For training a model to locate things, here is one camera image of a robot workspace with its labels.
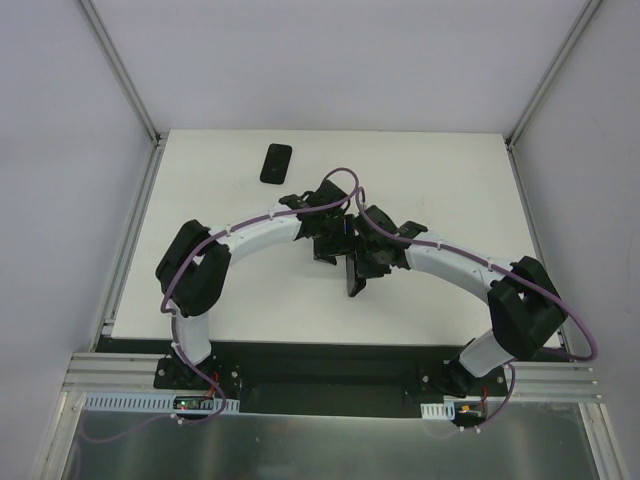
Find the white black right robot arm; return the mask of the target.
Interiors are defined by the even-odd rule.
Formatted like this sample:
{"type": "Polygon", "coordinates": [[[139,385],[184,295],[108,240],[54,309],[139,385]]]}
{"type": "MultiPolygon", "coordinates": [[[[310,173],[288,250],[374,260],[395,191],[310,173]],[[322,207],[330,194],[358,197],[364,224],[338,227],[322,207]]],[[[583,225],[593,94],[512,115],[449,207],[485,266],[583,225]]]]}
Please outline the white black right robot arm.
{"type": "Polygon", "coordinates": [[[473,394],[495,368],[533,359],[569,317],[547,271],[531,256],[492,259],[452,244],[422,224],[396,225],[377,206],[360,210],[353,228],[358,283],[407,270],[433,276],[487,307],[488,329],[433,376],[435,388],[447,395],[473,394]]]}

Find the black phone case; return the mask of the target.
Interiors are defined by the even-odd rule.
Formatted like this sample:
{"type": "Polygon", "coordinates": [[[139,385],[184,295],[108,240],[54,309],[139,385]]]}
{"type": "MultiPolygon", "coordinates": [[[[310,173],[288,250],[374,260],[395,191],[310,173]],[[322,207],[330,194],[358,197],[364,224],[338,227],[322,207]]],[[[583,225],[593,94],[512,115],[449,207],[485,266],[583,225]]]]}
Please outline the black phone case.
{"type": "Polygon", "coordinates": [[[264,184],[282,185],[285,182],[293,148],[286,144],[268,146],[259,180],[264,184]]]}

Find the black smartphone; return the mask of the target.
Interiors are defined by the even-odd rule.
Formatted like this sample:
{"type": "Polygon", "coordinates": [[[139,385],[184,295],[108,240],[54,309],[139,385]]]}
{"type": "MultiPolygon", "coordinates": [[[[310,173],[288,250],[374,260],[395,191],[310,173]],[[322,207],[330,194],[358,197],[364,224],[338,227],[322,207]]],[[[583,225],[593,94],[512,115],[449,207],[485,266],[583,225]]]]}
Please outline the black smartphone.
{"type": "Polygon", "coordinates": [[[366,287],[366,280],[361,278],[358,273],[357,244],[355,230],[353,227],[353,219],[354,216],[352,214],[347,214],[344,220],[346,235],[346,285],[347,295],[350,298],[355,297],[366,287]]]}

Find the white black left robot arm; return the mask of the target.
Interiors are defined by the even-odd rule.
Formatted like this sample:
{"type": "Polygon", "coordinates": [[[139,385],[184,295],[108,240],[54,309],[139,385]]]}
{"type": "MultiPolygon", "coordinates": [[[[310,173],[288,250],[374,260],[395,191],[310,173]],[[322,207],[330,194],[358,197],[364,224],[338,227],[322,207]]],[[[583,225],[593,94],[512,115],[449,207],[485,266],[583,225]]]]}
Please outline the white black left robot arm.
{"type": "Polygon", "coordinates": [[[155,271],[163,293],[160,311],[171,316],[180,381],[199,389],[210,380],[208,312],[222,294],[229,268],[271,246],[328,235],[341,224],[343,206],[354,195],[325,179],[316,190],[285,196],[235,225],[211,229],[190,220],[181,226],[155,271]]]}

